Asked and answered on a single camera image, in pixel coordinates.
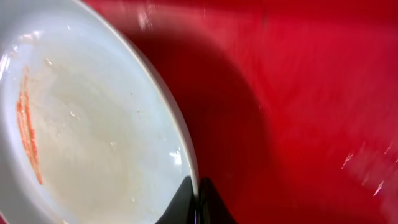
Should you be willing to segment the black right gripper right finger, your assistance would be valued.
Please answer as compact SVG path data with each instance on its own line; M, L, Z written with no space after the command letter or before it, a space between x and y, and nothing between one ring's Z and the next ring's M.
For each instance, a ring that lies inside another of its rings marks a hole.
M208 177L203 178L200 184L198 223L238 224Z

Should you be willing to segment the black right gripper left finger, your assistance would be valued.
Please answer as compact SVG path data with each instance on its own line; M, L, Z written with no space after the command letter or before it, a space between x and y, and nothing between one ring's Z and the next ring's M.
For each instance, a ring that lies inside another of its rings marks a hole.
M169 206L155 224L195 224L195 209L192 180L186 176Z

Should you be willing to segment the white plate top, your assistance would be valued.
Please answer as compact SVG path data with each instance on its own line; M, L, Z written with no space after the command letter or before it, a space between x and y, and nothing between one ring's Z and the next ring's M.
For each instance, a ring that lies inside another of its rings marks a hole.
M81 1L1 2L6 223L155 223L197 175L171 92L115 28Z

